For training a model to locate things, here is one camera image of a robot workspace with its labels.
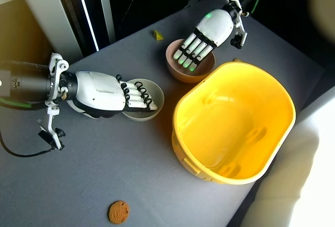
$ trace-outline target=brown bowl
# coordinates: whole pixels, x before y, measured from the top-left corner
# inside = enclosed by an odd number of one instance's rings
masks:
[[[202,63],[193,71],[191,72],[189,69],[183,68],[182,65],[178,64],[178,60],[173,58],[174,53],[183,43],[183,39],[173,41],[166,49],[166,62],[167,67],[170,73],[175,77],[177,80],[186,83],[197,83],[202,81],[209,75],[215,65],[215,56],[211,52],[206,56]]]

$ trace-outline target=small yellow object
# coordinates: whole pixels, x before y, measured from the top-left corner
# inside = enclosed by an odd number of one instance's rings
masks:
[[[163,36],[161,35],[160,32],[158,32],[157,30],[153,31],[153,35],[155,36],[156,40],[164,40]]]
[[[229,62],[177,104],[173,150],[203,180],[252,183],[271,164],[295,116],[292,99],[274,77],[256,66]]]

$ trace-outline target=green cable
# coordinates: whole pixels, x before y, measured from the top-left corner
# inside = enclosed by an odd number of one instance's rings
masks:
[[[253,6],[253,9],[252,9],[251,12],[250,12],[251,14],[255,11],[255,9],[256,9],[256,7],[257,7],[257,4],[258,4],[258,1],[259,1],[259,0],[256,0],[256,3],[255,3],[255,5]]]
[[[0,98],[0,104],[10,105],[14,107],[20,107],[20,108],[32,108],[30,103],[21,103],[19,101],[15,100],[6,100],[4,98]]]

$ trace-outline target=yellow triangular block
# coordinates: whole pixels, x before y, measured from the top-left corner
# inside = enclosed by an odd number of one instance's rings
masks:
[[[161,35],[160,32],[158,32],[157,30],[153,31],[153,35],[155,36],[156,40],[164,40],[163,36]]]

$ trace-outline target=white robotic hand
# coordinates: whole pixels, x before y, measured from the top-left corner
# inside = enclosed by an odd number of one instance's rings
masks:
[[[120,111],[151,112],[156,104],[141,82],[122,82],[108,74],[81,71],[76,97],[68,100],[71,108],[91,118],[112,117]]]
[[[213,49],[224,43],[234,26],[237,29],[233,46],[241,48],[247,33],[244,30],[239,0],[226,0],[223,9],[208,13],[194,28],[193,33],[183,42],[173,55],[178,64],[192,72]]]

